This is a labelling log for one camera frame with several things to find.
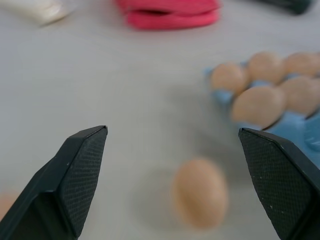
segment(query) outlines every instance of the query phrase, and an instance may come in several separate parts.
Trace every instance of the white table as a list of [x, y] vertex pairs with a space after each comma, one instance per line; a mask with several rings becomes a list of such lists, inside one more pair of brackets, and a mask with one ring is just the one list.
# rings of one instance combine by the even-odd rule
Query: white table
[[[0, 14], [0, 191], [21, 191], [66, 137], [107, 125], [81, 240], [277, 240], [203, 70], [262, 50], [318, 51], [319, 7], [293, 17], [225, 0], [216, 25], [139, 32], [111, 3], [88, 2], [45, 28]], [[174, 220], [168, 191], [179, 165], [198, 155], [226, 171], [231, 206], [220, 228], [193, 233]]]

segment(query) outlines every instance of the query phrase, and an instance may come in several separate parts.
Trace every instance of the brown egg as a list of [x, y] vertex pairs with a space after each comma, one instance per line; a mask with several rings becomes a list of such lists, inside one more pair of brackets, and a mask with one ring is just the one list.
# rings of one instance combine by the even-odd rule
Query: brown egg
[[181, 220], [196, 229], [220, 225], [229, 205], [224, 174], [204, 158], [181, 166], [173, 181], [172, 197]]
[[240, 94], [248, 84], [249, 75], [247, 70], [233, 62], [218, 65], [211, 75], [212, 89], [224, 89]]
[[288, 74], [301, 74], [313, 77], [320, 70], [319, 61], [317, 54], [297, 52], [288, 56], [284, 63]]
[[17, 197], [9, 194], [0, 195], [0, 221], [16, 201]]
[[252, 80], [264, 80], [279, 84], [286, 75], [283, 60], [272, 52], [259, 52], [251, 57], [248, 63]]
[[280, 119], [286, 108], [284, 93], [271, 86], [256, 86], [234, 100], [231, 118], [265, 129]]
[[287, 98], [287, 109], [306, 116], [313, 114], [319, 105], [319, 88], [307, 76], [291, 78], [279, 86]]

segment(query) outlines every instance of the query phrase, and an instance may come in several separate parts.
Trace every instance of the egg carton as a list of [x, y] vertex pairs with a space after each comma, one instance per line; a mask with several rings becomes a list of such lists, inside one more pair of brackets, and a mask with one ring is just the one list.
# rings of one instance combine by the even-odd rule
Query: egg carton
[[[240, 65], [245, 67], [247, 62], [241, 62]], [[233, 122], [229, 115], [234, 94], [224, 89], [212, 90], [210, 81], [213, 70], [214, 68], [205, 70], [206, 87], [210, 90], [212, 99], [220, 106], [222, 114], [227, 117], [228, 122], [232, 123], [237, 130], [250, 128], [290, 140], [320, 169], [320, 108], [308, 118], [302, 114], [286, 110], [281, 118], [267, 129], [262, 129], [260, 126], [248, 122]], [[288, 81], [297, 76], [299, 74], [288, 74], [283, 81]], [[259, 86], [272, 86], [272, 83], [264, 80], [255, 80], [247, 86], [246, 90]]]

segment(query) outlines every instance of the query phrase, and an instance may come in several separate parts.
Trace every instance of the red object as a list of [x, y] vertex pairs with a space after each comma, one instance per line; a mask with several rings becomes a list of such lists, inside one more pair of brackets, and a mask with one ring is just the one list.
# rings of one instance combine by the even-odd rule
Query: red object
[[218, 0], [115, 0], [127, 23], [142, 30], [201, 27], [219, 20]]

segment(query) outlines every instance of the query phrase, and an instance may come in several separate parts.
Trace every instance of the black object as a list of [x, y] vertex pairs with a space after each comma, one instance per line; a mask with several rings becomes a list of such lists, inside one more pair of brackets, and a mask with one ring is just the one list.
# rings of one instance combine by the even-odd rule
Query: black object
[[283, 8], [295, 15], [301, 15], [307, 12], [314, 2], [314, 0], [260, 0], [260, 1]]
[[0, 222], [0, 240], [76, 240], [98, 183], [108, 130], [70, 136]]
[[239, 131], [253, 186], [281, 240], [320, 239], [320, 170], [291, 141]]

